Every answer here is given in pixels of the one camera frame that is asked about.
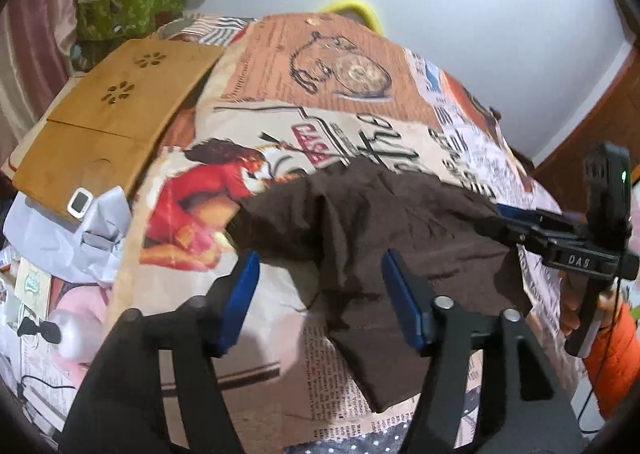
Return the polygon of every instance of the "white digital device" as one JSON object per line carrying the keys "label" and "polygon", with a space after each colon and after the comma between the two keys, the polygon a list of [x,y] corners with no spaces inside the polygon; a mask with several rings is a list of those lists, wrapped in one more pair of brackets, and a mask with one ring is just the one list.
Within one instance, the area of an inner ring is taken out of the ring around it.
{"label": "white digital device", "polygon": [[92,201],[94,201],[94,195],[87,189],[80,187],[76,189],[71,199],[69,199],[66,205],[66,211],[76,219],[82,219],[91,206]]}

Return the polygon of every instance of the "curtain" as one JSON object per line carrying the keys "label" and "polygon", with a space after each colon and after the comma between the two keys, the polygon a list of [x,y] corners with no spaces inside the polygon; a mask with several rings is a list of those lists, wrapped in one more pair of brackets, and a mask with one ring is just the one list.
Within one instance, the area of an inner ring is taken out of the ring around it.
{"label": "curtain", "polygon": [[0,163],[70,74],[75,0],[9,0],[0,13]]}

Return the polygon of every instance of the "woman illustration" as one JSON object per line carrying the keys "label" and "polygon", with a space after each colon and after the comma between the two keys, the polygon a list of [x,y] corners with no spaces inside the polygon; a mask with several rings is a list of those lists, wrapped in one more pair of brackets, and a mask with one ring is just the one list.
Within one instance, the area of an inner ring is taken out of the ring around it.
{"label": "woman illustration", "polygon": [[263,151],[285,147],[255,150],[212,138],[186,150],[184,156],[200,164],[162,186],[146,225],[140,262],[190,271],[215,267],[221,253],[230,250],[223,231],[237,201],[304,173],[295,169],[274,177]]}

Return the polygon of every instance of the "wall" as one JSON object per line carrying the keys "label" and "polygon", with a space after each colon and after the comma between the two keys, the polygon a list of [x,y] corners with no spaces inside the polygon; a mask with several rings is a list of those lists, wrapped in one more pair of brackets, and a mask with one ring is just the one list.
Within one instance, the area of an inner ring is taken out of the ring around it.
{"label": "wall", "polygon": [[[259,17],[330,1],[204,0],[199,9]],[[500,110],[507,140],[538,162],[559,143],[554,136],[595,104],[628,46],[613,0],[365,1],[389,39]]]}

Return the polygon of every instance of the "wrinkled garment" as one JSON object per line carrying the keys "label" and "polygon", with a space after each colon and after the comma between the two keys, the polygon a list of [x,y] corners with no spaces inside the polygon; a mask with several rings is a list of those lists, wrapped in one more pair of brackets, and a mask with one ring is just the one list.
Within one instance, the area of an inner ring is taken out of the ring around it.
{"label": "wrinkled garment", "polygon": [[263,258],[316,262],[328,336],[381,412],[420,392],[429,365],[402,337],[380,270],[386,250],[467,310],[531,306],[516,250],[474,231],[496,214],[487,199],[433,175],[350,161],[243,198],[227,230]]}

